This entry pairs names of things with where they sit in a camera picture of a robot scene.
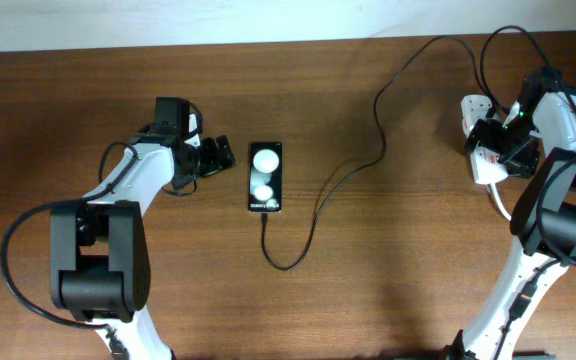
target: white robotic arm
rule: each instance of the white robotic arm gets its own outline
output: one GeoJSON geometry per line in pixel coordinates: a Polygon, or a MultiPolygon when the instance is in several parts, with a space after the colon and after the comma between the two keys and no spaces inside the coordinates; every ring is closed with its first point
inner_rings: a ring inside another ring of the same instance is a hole
{"type": "Polygon", "coordinates": [[[194,182],[196,188],[198,177],[235,165],[225,136],[200,141],[200,113],[190,107],[183,99],[157,98],[155,122],[131,144],[116,143],[127,147],[123,158],[84,198],[112,191],[51,214],[53,302],[78,321],[106,325],[96,331],[113,359],[174,359],[146,307],[150,264],[141,218],[164,185],[194,182]],[[82,255],[78,248],[98,238],[107,239],[108,256],[82,255]]]}
{"type": "MultiPolygon", "coordinates": [[[[503,160],[504,152],[507,153],[508,149],[511,148],[508,145],[510,141],[516,141],[516,139],[509,140],[504,138],[503,140],[498,140],[503,137],[503,132],[511,126],[513,121],[526,122],[526,119],[522,119],[522,117],[527,115],[521,111],[522,106],[517,102],[511,108],[508,119],[502,126],[496,115],[494,117],[491,116],[491,112],[489,112],[491,107],[490,100],[484,96],[470,95],[462,101],[464,116],[462,127],[466,136],[469,137],[468,141],[470,144],[467,143],[466,146],[470,150],[469,156],[474,179],[476,183],[486,185],[494,185],[496,182],[508,177],[508,173],[511,170],[506,167],[507,163],[504,164],[500,160],[503,160]]],[[[534,126],[532,128],[524,127],[523,129],[519,127],[520,130],[518,130],[520,132],[523,131],[522,134],[527,139],[521,146],[515,147],[515,149],[520,149],[519,151],[524,151],[524,149],[525,151],[520,154],[523,156],[522,160],[518,161],[520,163],[512,164],[513,175],[521,176],[522,172],[530,172],[530,169],[534,169],[536,166],[538,158],[535,159],[533,150],[528,149],[529,146],[535,148],[536,144],[531,144],[530,137],[542,139],[546,155],[550,155],[553,149],[557,149],[557,154],[560,154],[561,150],[565,150],[576,155],[576,116],[566,101],[564,93],[546,92],[540,95],[530,118],[534,126]]],[[[543,174],[535,176],[534,182],[537,185],[543,185],[543,182],[552,175],[553,169],[561,166],[561,162],[558,163],[555,159],[552,161],[547,160],[546,164],[549,164],[548,166],[552,166],[552,168],[542,169],[543,174]]],[[[571,183],[575,177],[575,172],[575,168],[565,172],[571,183]]],[[[557,194],[557,199],[550,199],[551,210],[555,215],[558,215],[556,211],[567,205],[563,204],[563,202],[568,188],[568,186],[565,186],[565,191],[557,194]]],[[[540,191],[541,187],[536,185],[529,187],[526,193],[532,194],[528,196],[525,194],[523,198],[532,197],[534,203],[540,191]]],[[[453,352],[452,357],[447,356],[446,358],[448,359],[511,359],[515,343],[537,305],[554,282],[565,274],[568,269],[567,266],[561,266],[560,264],[545,267],[554,258],[547,252],[547,249],[543,248],[543,244],[540,244],[538,239],[540,235],[535,229],[534,206],[527,199],[520,200],[515,208],[515,213],[519,214],[518,216],[521,217],[521,220],[516,221],[511,227],[515,236],[512,240],[510,256],[506,266],[483,310],[463,330],[463,333],[460,332],[457,339],[455,339],[452,348],[460,348],[459,351],[453,352]],[[524,230],[522,226],[530,228],[530,230],[524,230]],[[544,269],[544,267],[545,270],[539,274],[536,272],[537,269],[544,269]]],[[[563,215],[556,217],[556,219],[551,225],[556,226],[554,224],[567,221],[563,215]]]]}

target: white circle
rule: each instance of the white circle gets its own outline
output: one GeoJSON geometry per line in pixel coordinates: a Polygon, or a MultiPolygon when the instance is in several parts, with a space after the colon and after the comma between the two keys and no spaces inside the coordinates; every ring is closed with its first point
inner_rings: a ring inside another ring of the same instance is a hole
{"type": "Polygon", "coordinates": [[[266,201],[272,197],[272,188],[268,185],[259,185],[253,191],[252,194],[259,201],[266,201]]]}
{"type": "Polygon", "coordinates": [[[272,150],[259,150],[252,159],[252,163],[259,172],[271,173],[279,166],[279,156],[272,150]]]}
{"type": "Polygon", "coordinates": [[[255,168],[250,170],[250,194],[252,195],[257,186],[268,184],[270,178],[272,178],[272,174],[260,173],[255,168]]]}
{"type": "Polygon", "coordinates": [[[279,207],[279,203],[277,202],[276,199],[270,199],[266,202],[266,207],[268,209],[276,209],[279,207]]]}

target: black motor joint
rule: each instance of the black motor joint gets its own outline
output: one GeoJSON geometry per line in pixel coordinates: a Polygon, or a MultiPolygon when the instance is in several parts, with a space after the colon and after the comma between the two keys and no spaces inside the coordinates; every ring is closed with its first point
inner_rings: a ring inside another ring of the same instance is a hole
{"type": "Polygon", "coordinates": [[[170,147],[175,159],[171,184],[178,190],[198,178],[218,174],[236,165],[225,135],[199,140],[198,135],[202,132],[203,116],[197,106],[181,98],[158,97],[155,121],[141,129],[131,143],[158,143],[170,147]],[[195,114],[196,119],[193,130],[190,130],[191,114],[195,114]]]}
{"type": "Polygon", "coordinates": [[[507,126],[492,119],[494,111],[486,119],[479,119],[466,140],[466,153],[481,146],[499,154],[499,163],[506,167],[508,175],[522,178],[535,175],[541,154],[539,140],[531,132],[537,130],[532,115],[539,101],[546,93],[559,92],[564,86],[576,95],[576,88],[560,84],[557,80],[560,78],[560,71],[549,68],[526,75],[517,98],[517,115],[507,126]]]}

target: smartphone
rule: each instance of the smartphone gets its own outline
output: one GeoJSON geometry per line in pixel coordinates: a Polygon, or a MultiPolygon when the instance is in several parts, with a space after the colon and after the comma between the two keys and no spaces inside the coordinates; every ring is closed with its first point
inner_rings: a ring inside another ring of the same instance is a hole
{"type": "Polygon", "coordinates": [[[283,167],[280,142],[250,143],[248,211],[281,212],[281,173],[283,167]]]}

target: black cable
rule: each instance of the black cable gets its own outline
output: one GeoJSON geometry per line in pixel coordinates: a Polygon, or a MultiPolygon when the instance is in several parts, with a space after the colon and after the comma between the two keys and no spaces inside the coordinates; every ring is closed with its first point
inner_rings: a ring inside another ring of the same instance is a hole
{"type": "MultiPolygon", "coordinates": [[[[571,258],[574,259],[574,261],[576,261],[576,256],[572,256],[571,258]]],[[[554,259],[535,269],[536,272],[535,276],[533,276],[532,279],[530,279],[530,281],[528,281],[524,285],[519,294],[517,294],[517,297],[515,298],[512,306],[510,307],[510,310],[508,311],[509,313],[508,321],[506,322],[506,325],[501,329],[501,339],[499,340],[499,343],[497,345],[497,351],[495,352],[493,360],[499,359],[501,349],[503,348],[504,343],[506,342],[506,336],[510,332],[510,325],[513,323],[513,321],[520,319],[523,316],[524,312],[528,309],[528,306],[532,301],[532,297],[535,295],[537,291],[539,278],[543,274],[545,274],[546,271],[548,271],[548,269],[557,264],[563,265],[562,260],[554,259]]]]}
{"type": "Polygon", "coordinates": [[[328,203],[328,201],[330,201],[330,199],[332,198],[335,191],[337,191],[337,189],[339,189],[339,187],[341,187],[341,185],[343,185],[353,175],[357,174],[358,172],[360,172],[360,171],[362,171],[368,167],[376,165],[377,163],[379,163],[384,158],[384,156],[386,155],[386,150],[388,148],[388,144],[386,141],[386,135],[384,133],[384,130],[381,127],[381,123],[379,122],[379,115],[377,113],[377,105],[378,105],[379,99],[381,98],[381,95],[390,87],[390,85],[392,85],[399,78],[399,76],[406,70],[408,65],[410,65],[417,58],[417,56],[419,56],[424,50],[426,50],[426,48],[428,46],[430,46],[430,44],[434,43],[437,40],[441,40],[441,39],[454,40],[454,41],[458,42],[459,44],[461,44],[466,49],[466,51],[468,51],[468,54],[470,55],[470,60],[472,62],[473,74],[475,76],[475,80],[477,81],[477,85],[479,86],[479,89],[481,89],[482,92],[486,93],[484,91],[482,84],[481,84],[481,81],[479,80],[479,75],[477,73],[477,62],[475,60],[475,54],[472,51],[472,49],[470,48],[470,46],[464,40],[462,40],[458,37],[454,37],[454,36],[442,35],[442,36],[434,37],[430,41],[428,41],[424,46],[422,46],[419,50],[417,50],[417,52],[410,59],[408,59],[408,61],[404,64],[404,66],[401,67],[399,72],[397,72],[397,74],[395,74],[395,76],[393,76],[392,79],[390,79],[390,81],[388,81],[377,92],[377,95],[375,95],[375,99],[373,101],[373,107],[372,108],[373,108],[373,116],[375,119],[375,124],[377,125],[377,129],[379,130],[379,135],[381,137],[381,151],[379,153],[379,156],[375,160],[373,160],[367,164],[361,165],[358,168],[356,168],[356,169],[352,170],[351,172],[349,172],[348,174],[346,174],[346,176],[344,176],[337,183],[337,185],[335,185],[332,188],[332,190],[330,190],[330,192],[328,193],[328,195],[326,196],[324,201],[322,201],[322,203],[319,205],[317,212],[315,212],[315,216],[313,217],[312,224],[310,226],[310,233],[308,235],[308,240],[306,241],[306,245],[304,246],[304,249],[302,250],[301,255],[291,265],[280,266],[277,263],[275,263],[272,260],[272,258],[270,257],[270,255],[268,254],[268,250],[266,249],[266,224],[268,223],[268,215],[266,213],[261,215],[261,250],[263,251],[264,257],[266,258],[266,260],[268,261],[268,263],[272,267],[274,267],[277,270],[288,271],[288,270],[293,270],[297,266],[299,266],[299,264],[301,264],[301,262],[304,260],[304,258],[308,254],[308,250],[310,249],[310,245],[312,244],[312,239],[313,239],[313,236],[315,234],[315,229],[317,227],[317,222],[319,221],[319,216],[321,215],[321,212],[324,209],[324,207],[326,206],[326,204],[328,203]]]}
{"type": "Polygon", "coordinates": [[[528,31],[526,31],[524,28],[522,28],[520,26],[516,26],[516,25],[503,26],[503,27],[495,30],[495,32],[493,32],[492,34],[490,34],[490,36],[488,37],[488,39],[484,43],[484,46],[481,49],[481,55],[479,56],[479,72],[481,73],[481,82],[483,83],[483,86],[484,86],[483,91],[485,94],[488,95],[488,97],[490,98],[490,100],[492,101],[492,103],[495,106],[498,106],[504,113],[508,114],[510,112],[510,109],[508,107],[501,105],[499,103],[499,101],[497,101],[497,98],[495,98],[495,96],[492,94],[492,91],[490,91],[490,88],[488,87],[488,83],[486,82],[486,74],[485,74],[485,67],[484,67],[484,61],[485,61],[485,57],[486,57],[486,50],[488,49],[488,44],[490,44],[490,42],[492,41],[492,39],[495,36],[497,36],[500,32],[502,32],[504,30],[517,30],[517,31],[521,32],[524,36],[526,36],[528,38],[528,40],[533,45],[535,50],[537,50],[537,53],[539,54],[541,59],[544,61],[544,63],[546,63],[546,66],[548,66],[549,68],[552,69],[552,64],[550,63],[550,60],[546,56],[546,53],[544,53],[544,51],[541,49],[541,47],[539,46],[539,44],[537,43],[535,38],[528,31]]]}
{"type": "Polygon", "coordinates": [[[508,333],[510,332],[510,325],[512,324],[514,320],[512,318],[508,319],[508,322],[506,322],[506,325],[504,325],[504,327],[501,329],[501,339],[499,339],[499,343],[497,345],[497,351],[495,351],[495,356],[493,356],[493,360],[498,360],[499,359],[499,355],[501,355],[501,349],[503,349],[504,347],[504,343],[506,342],[506,337],[508,336],[508,333]]]}
{"type": "Polygon", "coordinates": [[[190,195],[194,194],[195,191],[197,191],[197,180],[193,181],[193,184],[194,184],[194,187],[193,187],[192,191],[187,192],[187,193],[182,193],[182,192],[178,192],[178,191],[174,191],[174,190],[168,190],[168,189],[165,189],[163,187],[161,188],[161,190],[168,195],[177,196],[177,197],[186,197],[186,196],[190,196],[190,195]]]}
{"type": "Polygon", "coordinates": [[[130,162],[126,165],[126,167],[124,167],[121,170],[119,175],[112,182],[110,182],[109,184],[106,185],[105,189],[103,189],[102,191],[100,191],[99,193],[94,194],[94,195],[82,197],[79,199],[62,200],[62,201],[56,201],[56,202],[52,202],[52,203],[48,203],[48,204],[43,204],[43,205],[39,205],[35,208],[32,208],[32,209],[26,211],[25,213],[21,214],[21,216],[19,216],[17,218],[17,220],[15,220],[12,223],[12,225],[10,225],[10,227],[8,228],[6,233],[4,234],[3,240],[1,241],[1,248],[0,248],[1,275],[4,277],[4,281],[6,282],[8,289],[10,289],[10,291],[15,296],[15,298],[17,298],[17,300],[19,300],[19,302],[21,302],[21,304],[23,306],[25,306],[28,310],[34,312],[35,314],[37,314],[37,315],[39,315],[45,319],[48,319],[50,321],[53,321],[57,324],[60,324],[60,325],[70,326],[70,327],[77,328],[77,329],[92,329],[92,330],[106,329],[106,330],[108,330],[108,336],[110,336],[110,337],[113,336],[113,333],[111,333],[111,328],[108,324],[93,325],[93,324],[86,324],[86,323],[81,323],[78,321],[64,319],[64,318],[61,318],[55,314],[48,312],[47,310],[39,307],[38,305],[36,305],[32,301],[30,301],[28,298],[26,298],[21,293],[19,288],[17,288],[17,285],[15,285],[15,282],[12,278],[12,275],[10,274],[10,268],[8,266],[8,246],[10,244],[10,240],[11,240],[12,235],[15,232],[15,230],[17,230],[17,228],[21,224],[23,224],[26,220],[28,220],[32,216],[34,216],[40,212],[46,211],[46,210],[52,210],[52,209],[63,207],[63,206],[72,206],[72,205],[84,204],[88,201],[96,200],[96,199],[99,199],[99,198],[109,194],[115,188],[115,186],[117,186],[117,184],[119,184],[119,182],[123,179],[123,177],[126,175],[126,173],[128,173],[128,171],[132,168],[132,166],[135,164],[135,162],[137,162],[137,160],[139,159],[137,150],[132,145],[127,144],[127,143],[122,143],[122,142],[116,142],[116,143],[110,144],[108,146],[108,148],[106,149],[106,151],[104,152],[104,157],[107,155],[107,152],[109,151],[108,149],[116,146],[117,144],[121,144],[121,145],[124,145],[125,147],[129,148],[132,151],[133,156],[130,159],[130,162]]]}
{"type": "Polygon", "coordinates": [[[106,160],[107,160],[107,158],[108,158],[108,155],[110,154],[110,151],[111,151],[115,146],[123,146],[123,147],[125,147],[125,148],[127,148],[127,149],[130,149],[130,150],[132,151],[132,153],[133,153],[133,157],[132,157],[132,159],[130,159],[131,161],[133,161],[133,159],[137,158],[137,154],[138,154],[138,153],[137,153],[137,150],[135,149],[135,147],[132,146],[132,145],[130,145],[130,144],[128,144],[128,143],[126,143],[126,142],[123,142],[123,141],[115,141],[114,143],[108,145],[108,146],[106,147],[106,150],[104,150],[103,155],[101,155],[101,161],[99,162],[99,171],[98,171],[98,174],[97,174],[97,179],[98,179],[98,181],[99,181],[100,184],[101,184],[101,182],[104,180],[103,176],[104,176],[104,166],[106,165],[106,160]]]}

